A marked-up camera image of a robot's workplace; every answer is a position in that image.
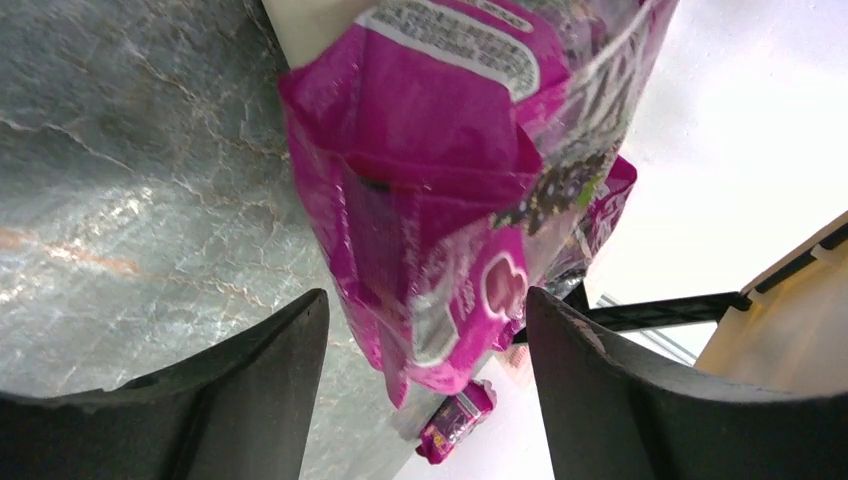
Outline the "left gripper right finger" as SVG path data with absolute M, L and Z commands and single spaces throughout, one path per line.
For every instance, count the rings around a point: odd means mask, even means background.
M 771 391 L 676 363 L 543 289 L 526 331 L 558 479 L 843 479 L 847 397 Z

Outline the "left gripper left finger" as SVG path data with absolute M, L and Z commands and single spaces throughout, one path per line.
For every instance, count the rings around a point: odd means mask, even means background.
M 231 338 L 112 390 L 1 396 L 5 479 L 295 479 L 330 313 L 313 289 Z

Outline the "purple candy bag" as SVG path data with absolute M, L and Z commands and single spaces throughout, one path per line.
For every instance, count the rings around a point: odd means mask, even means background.
M 282 76 L 296 189 L 395 406 L 461 391 L 608 176 L 673 1 L 383 1 Z
M 415 453 L 430 465 L 441 464 L 496 405 L 490 381 L 470 381 L 461 392 L 446 398 L 421 429 Z

